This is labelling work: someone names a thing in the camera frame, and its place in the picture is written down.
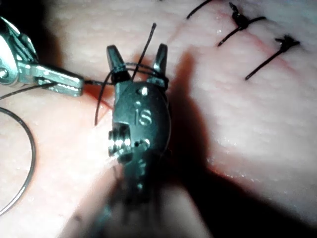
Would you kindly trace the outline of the left arm needle driver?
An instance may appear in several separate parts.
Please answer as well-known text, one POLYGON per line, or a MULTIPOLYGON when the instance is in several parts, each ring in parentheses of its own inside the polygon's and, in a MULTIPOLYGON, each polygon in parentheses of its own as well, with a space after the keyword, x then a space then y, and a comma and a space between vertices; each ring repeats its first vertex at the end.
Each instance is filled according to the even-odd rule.
POLYGON ((20 32, 10 21, 0 18, 0 83, 5 86, 33 84, 23 67, 38 62, 31 39, 20 32))

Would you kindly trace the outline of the right arm needle driver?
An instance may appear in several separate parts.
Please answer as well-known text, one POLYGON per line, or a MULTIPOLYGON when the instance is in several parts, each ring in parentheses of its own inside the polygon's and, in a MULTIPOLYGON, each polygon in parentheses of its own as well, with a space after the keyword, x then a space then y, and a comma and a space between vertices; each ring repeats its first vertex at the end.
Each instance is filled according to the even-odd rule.
POLYGON ((148 82, 130 82, 115 97, 108 154, 123 165, 123 197, 127 204, 147 202, 158 161, 171 134, 168 102, 148 82))

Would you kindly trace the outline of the right arm needle driver jaw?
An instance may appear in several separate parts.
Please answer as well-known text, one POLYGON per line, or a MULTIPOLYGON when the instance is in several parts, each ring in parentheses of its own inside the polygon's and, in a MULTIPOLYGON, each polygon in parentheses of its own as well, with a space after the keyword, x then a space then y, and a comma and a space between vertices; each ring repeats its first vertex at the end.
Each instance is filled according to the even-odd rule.
POLYGON ((169 83, 169 80, 165 75, 167 65, 167 52, 167 45, 160 44, 153 64, 154 76, 152 77, 152 83, 160 87, 168 87, 169 83))
POLYGON ((111 72, 111 82, 119 83, 130 80, 130 74, 126 68, 120 52, 115 45, 107 46, 107 61, 111 72))

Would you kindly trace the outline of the left arm needle driver jaw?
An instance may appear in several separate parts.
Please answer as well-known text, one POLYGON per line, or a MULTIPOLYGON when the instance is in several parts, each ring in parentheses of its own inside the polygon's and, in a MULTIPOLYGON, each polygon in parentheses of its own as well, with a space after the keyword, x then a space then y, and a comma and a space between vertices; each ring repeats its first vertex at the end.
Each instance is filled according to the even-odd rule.
POLYGON ((55 83, 55 85, 46 87, 45 89, 67 96, 82 96, 83 88, 84 80, 80 79, 75 82, 55 83))
POLYGON ((82 88, 84 79, 72 72, 38 63, 17 62, 19 81, 26 84, 40 84, 40 80, 48 80, 58 86, 82 88))

